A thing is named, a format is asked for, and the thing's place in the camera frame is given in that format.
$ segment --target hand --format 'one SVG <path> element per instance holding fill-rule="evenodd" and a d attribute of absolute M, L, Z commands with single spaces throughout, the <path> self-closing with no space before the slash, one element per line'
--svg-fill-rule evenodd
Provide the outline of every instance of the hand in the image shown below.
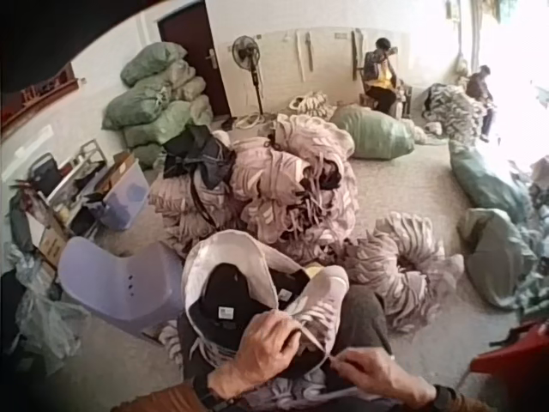
<path fill-rule="evenodd" d="M 398 399 L 412 409 L 423 408 L 437 397 L 433 385 L 407 373 L 382 348 L 348 348 L 331 366 L 362 391 Z"/>
<path fill-rule="evenodd" d="M 270 311 L 256 315 L 246 328 L 234 360 L 208 376 L 208 387 L 231 399 L 262 385 L 290 365 L 299 348 L 299 323 L 290 315 Z"/>

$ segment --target door handle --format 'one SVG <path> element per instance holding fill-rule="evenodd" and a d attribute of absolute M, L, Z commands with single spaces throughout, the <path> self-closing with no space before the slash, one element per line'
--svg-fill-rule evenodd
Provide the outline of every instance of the door handle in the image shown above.
<path fill-rule="evenodd" d="M 217 70 L 219 66 L 217 64 L 217 57 L 215 56 L 215 50 L 209 49 L 208 53 L 209 53 L 209 56 L 206 57 L 206 60 L 209 60 L 212 63 L 212 67 Z"/>

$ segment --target pants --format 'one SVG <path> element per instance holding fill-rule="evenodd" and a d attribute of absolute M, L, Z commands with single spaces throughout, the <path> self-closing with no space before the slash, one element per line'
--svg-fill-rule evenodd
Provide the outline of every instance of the pants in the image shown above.
<path fill-rule="evenodd" d="M 190 348 L 196 340 L 196 333 L 190 326 L 189 319 L 183 314 L 178 320 L 179 338 L 183 351 L 184 379 L 190 379 L 197 374 L 209 373 L 213 368 L 197 351 L 192 360 L 189 359 Z M 365 285 L 352 285 L 343 300 L 341 307 L 341 323 L 335 339 L 332 354 L 339 354 L 349 347 L 382 347 L 391 353 L 387 338 L 387 324 L 381 300 Z M 351 386 L 351 384 L 324 365 L 326 386 L 329 391 L 335 391 Z M 348 397 L 335 399 L 314 410 L 307 412 L 324 412 L 345 410 L 346 412 L 386 412 L 399 410 L 395 401 L 379 399 L 367 402 L 362 399 Z"/>
<path fill-rule="evenodd" d="M 374 110 L 385 114 L 389 114 L 391 106 L 393 106 L 393 103 L 396 101 L 396 94 L 387 88 L 372 86 L 368 89 L 366 94 L 377 101 L 377 106 Z"/>
<path fill-rule="evenodd" d="M 484 119 L 482 120 L 482 134 L 486 137 L 490 136 L 490 129 L 492 127 L 492 121 L 494 119 L 494 110 L 488 109 Z"/>

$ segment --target wristwatch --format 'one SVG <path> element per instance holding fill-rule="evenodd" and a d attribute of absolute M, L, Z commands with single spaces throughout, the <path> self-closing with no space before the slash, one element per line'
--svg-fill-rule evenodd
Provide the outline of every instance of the wristwatch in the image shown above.
<path fill-rule="evenodd" d="M 433 403 L 425 408 L 425 412 L 447 412 L 450 411 L 455 400 L 455 391 L 445 386 L 435 385 L 437 397 Z"/>
<path fill-rule="evenodd" d="M 220 412 L 233 406 L 238 399 L 222 399 L 208 388 L 208 375 L 195 376 L 192 379 L 192 387 L 200 403 L 208 412 Z"/>

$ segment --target purple chair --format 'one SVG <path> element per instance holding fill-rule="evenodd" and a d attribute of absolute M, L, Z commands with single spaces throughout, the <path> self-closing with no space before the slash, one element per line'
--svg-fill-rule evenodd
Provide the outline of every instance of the purple chair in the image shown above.
<path fill-rule="evenodd" d="M 184 309 L 181 258 L 160 242 L 117 257 L 80 237 L 65 246 L 57 268 L 64 291 L 90 312 L 131 335 L 146 335 Z"/>

